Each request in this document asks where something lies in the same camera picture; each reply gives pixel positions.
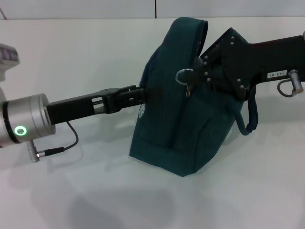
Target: label sticker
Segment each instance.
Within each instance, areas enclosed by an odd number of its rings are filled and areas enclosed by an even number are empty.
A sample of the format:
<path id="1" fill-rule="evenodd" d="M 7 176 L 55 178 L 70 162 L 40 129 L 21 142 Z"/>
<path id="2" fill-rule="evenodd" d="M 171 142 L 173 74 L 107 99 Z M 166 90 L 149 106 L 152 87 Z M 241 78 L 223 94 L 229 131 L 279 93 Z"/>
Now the label sticker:
<path id="1" fill-rule="evenodd" d="M 279 77 L 279 76 L 284 76 L 284 75 L 287 75 L 287 70 L 268 73 L 267 78 L 269 79 L 269 78 Z"/>

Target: teal fabric bag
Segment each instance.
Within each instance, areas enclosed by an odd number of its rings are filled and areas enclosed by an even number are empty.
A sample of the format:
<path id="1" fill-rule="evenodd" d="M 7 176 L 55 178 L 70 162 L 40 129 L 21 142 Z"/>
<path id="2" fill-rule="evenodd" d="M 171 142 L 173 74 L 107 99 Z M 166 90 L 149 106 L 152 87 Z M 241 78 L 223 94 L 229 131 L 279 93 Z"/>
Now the teal fabric bag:
<path id="1" fill-rule="evenodd" d="M 148 90 L 161 89 L 162 99 L 141 105 L 130 156 L 182 177 L 197 172 L 215 156 L 235 120 L 244 135 L 257 125 L 255 89 L 249 99 L 249 108 L 253 108 L 249 110 L 250 123 L 245 127 L 240 115 L 242 102 L 211 92 L 204 84 L 187 97 L 186 86 L 176 82 L 179 70 L 194 67 L 207 29 L 203 20 L 175 20 L 140 82 Z M 233 29 L 228 32 L 239 36 Z M 223 77 L 221 67 L 217 77 Z"/>

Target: bag handle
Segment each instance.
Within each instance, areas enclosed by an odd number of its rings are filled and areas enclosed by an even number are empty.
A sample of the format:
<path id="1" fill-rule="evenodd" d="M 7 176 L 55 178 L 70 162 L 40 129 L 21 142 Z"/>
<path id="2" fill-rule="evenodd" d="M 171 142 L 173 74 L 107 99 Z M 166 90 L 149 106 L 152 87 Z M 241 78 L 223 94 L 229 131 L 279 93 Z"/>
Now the bag handle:
<path id="1" fill-rule="evenodd" d="M 256 87 L 254 86 L 250 91 L 250 96 L 248 99 L 249 123 L 247 127 L 244 125 L 244 119 L 240 113 L 239 108 L 236 106 L 236 103 L 230 100 L 228 105 L 228 108 L 232 111 L 235 117 L 240 133 L 244 136 L 247 136 L 252 131 L 254 131 L 258 124 L 258 113 L 255 101 L 255 94 Z"/>

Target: key ring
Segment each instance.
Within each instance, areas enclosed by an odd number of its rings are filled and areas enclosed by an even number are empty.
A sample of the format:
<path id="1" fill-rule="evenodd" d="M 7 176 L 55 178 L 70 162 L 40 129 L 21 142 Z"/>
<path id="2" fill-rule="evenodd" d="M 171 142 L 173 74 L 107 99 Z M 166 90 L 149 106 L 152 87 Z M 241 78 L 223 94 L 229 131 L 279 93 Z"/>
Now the key ring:
<path id="1" fill-rule="evenodd" d="M 177 74 L 176 74 L 176 81 L 177 81 L 178 84 L 187 85 L 187 83 L 178 80 L 178 75 L 181 74 L 181 73 L 183 73 L 183 72 L 186 72 L 186 71 L 191 71 L 191 72 L 193 72 L 194 70 L 191 69 L 191 68 L 185 68 L 185 69 L 181 69 L 179 72 L 177 72 Z"/>

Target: black metal bracket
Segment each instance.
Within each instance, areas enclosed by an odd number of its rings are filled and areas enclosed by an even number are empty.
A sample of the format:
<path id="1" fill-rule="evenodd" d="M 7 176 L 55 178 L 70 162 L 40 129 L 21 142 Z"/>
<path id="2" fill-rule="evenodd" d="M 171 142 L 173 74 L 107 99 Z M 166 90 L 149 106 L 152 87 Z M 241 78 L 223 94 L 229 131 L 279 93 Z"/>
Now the black metal bracket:
<path id="1" fill-rule="evenodd" d="M 211 90 L 246 101 L 259 83 L 289 79 L 297 70 L 305 81 L 305 40 L 295 36 L 250 44 L 235 30 L 227 30 L 201 56 L 202 65 L 185 74 L 188 86 L 205 83 Z"/>
<path id="2" fill-rule="evenodd" d="M 146 90 L 136 86 L 110 88 L 47 106 L 51 123 L 58 124 L 97 114 L 112 114 L 123 108 L 145 103 Z"/>

